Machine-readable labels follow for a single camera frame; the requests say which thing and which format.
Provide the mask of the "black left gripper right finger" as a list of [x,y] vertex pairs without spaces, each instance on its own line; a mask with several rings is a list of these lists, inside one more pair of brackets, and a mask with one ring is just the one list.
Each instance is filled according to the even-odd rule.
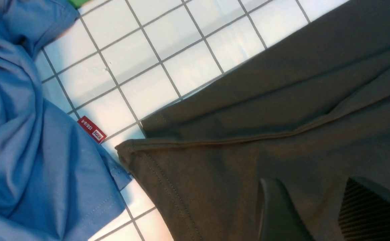
[[346,241],[390,241],[390,190],[364,177],[348,178],[338,224]]

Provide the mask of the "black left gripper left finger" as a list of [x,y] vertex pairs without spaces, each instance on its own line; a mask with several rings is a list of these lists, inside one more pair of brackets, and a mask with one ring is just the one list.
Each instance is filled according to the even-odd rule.
[[278,179],[259,180],[257,191],[259,241],[313,241],[287,189]]

